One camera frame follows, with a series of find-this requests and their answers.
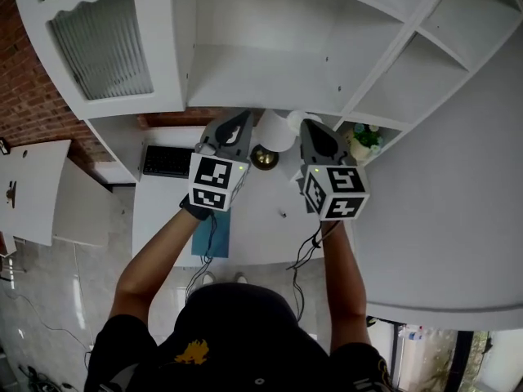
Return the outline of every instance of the yellow logo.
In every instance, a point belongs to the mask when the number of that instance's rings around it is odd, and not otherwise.
[[[205,340],[201,342],[194,340],[188,344],[186,351],[184,351],[183,354],[180,354],[174,358],[174,361],[176,363],[184,364],[202,364],[207,360],[205,356],[208,352],[209,348]]]

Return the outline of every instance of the black sleeve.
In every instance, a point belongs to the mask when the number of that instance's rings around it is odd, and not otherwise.
[[[131,315],[111,318],[96,337],[84,390],[98,392],[100,384],[109,383],[124,368],[146,359],[156,347],[140,319]]]
[[[335,385],[357,392],[388,392],[391,378],[385,359],[368,344],[341,346],[330,356],[331,379]]]

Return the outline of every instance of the black keyboard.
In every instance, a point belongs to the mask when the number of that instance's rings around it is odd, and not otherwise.
[[[189,178],[190,148],[149,145],[145,155],[144,174],[149,176]]]

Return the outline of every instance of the blue mat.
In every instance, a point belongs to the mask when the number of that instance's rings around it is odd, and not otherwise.
[[[212,246],[209,256],[229,257],[229,233],[230,233],[230,209],[227,212],[214,211],[217,221],[217,229],[212,237]],[[211,233],[211,218],[198,225],[193,235],[193,256],[203,256],[207,250],[209,235]]]

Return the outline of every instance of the forearm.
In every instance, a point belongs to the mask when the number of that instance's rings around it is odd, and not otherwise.
[[[334,222],[322,224],[322,233],[334,225]],[[341,222],[323,241],[325,279],[331,317],[365,317],[367,297],[360,270],[346,236],[345,226]]]
[[[132,259],[120,276],[117,292],[152,301],[199,222],[181,209]]]

